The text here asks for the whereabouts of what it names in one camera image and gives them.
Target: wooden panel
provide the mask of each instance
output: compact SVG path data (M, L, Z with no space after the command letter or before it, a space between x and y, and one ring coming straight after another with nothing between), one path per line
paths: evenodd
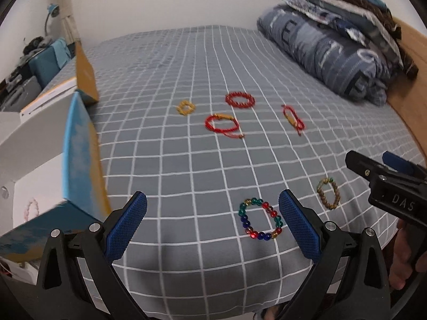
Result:
M415 81L400 75L387 93L387 101L405 122L427 160L427 37L404 22L401 45L419 68Z

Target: screw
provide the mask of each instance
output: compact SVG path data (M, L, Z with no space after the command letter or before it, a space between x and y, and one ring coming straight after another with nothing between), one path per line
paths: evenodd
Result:
M9 191L5 186L2 186L0 188L0 194L1 194L1 197L4 198L5 200L9 198Z
M52 237L58 237L59 236L59 234L61 233L61 231L59 231L58 229L54 229L51 233L50 233L50 235L52 236Z
M327 229L327 230L329 230L329 231L335 231L335 230L337 229L336 224L335 224L334 222L332 222L332 221L327 221L327 222L325 223L325 227L326 227L326 229Z
M91 232L97 232L101 228L101 225L98 223L93 223L91 226L89 226L89 231Z
M370 227L366 228L365 232L366 232L366 234L367 234L368 236L370 236L370 237L375 236L375 231L374 231L374 229L371 229Z

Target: hand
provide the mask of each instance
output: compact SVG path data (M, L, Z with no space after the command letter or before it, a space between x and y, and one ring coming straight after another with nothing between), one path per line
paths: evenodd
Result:
M412 266L409 264L411 257L411 248L407 240L406 223L399 219L398 235L394 242L393 263L390 268L389 281L390 285L397 290L404 288L406 280L412 274ZM427 252L425 252L417 261L415 270L419 273L427 272Z

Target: red string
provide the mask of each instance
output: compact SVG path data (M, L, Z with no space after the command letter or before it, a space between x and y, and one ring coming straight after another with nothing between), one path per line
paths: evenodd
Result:
M236 102L233 100L234 97L243 97L248 100L248 102ZM233 93L229 93L226 96L226 102L235 108L250 108L255 105L255 99L251 94L243 93L242 91L235 91Z
M211 125L212 120L223 120L223 119L231 120L235 126L230 128L230 129L219 129L219 128L213 127ZM230 138L243 138L244 137L244 135L230 134L230 132L234 132L234 131L237 131L239 129L238 121L232 117L226 117L226 116L223 116L221 114L220 115L213 114L213 115L210 115L206 118L206 120L204 121L204 126L206 126L206 128L209 131L213 131L215 133L222 133L223 135L230 137Z
M286 117L286 119L288 119L289 123L291 123L291 125L295 128L296 132L298 132L298 135L301 135L301 131L303 131L305 129L304 122L300 118L298 118L298 116L297 116L297 114L296 114L296 112L292 106L290 106L288 104L282 104L282 107L283 107L283 114ZM289 110L292 113L292 115L295 119L294 122L292 122L292 118L290 118L288 116L288 114L286 113L286 110Z

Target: mattress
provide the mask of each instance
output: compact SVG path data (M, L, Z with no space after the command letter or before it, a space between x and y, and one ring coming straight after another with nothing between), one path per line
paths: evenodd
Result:
M388 105L337 96L258 31L202 26L138 33L86 54L100 92L89 111L112 207L122 207L136 190L148 198L146 217L113 265L150 317L221 319L292 298L311 261L286 225L276 240L247 236L238 216L246 198L277 209L280 192L289 188L323 221L354 232L371 226L382 247L396 232L396 218L368 204L367 182L344 161L349 150L377 161L389 150L422 162ZM71 62L49 87L73 75ZM231 91L252 94L255 106L230 107L225 95ZM195 104L191 115L176 111L182 100ZM301 136L282 104L305 123ZM219 112L236 117L244 139L205 128L205 118ZM325 176L341 192L332 211L315 191ZM326 196L331 201L332 190ZM255 230L272 230L260 207L247 213ZM82 270L91 294L100 297Z

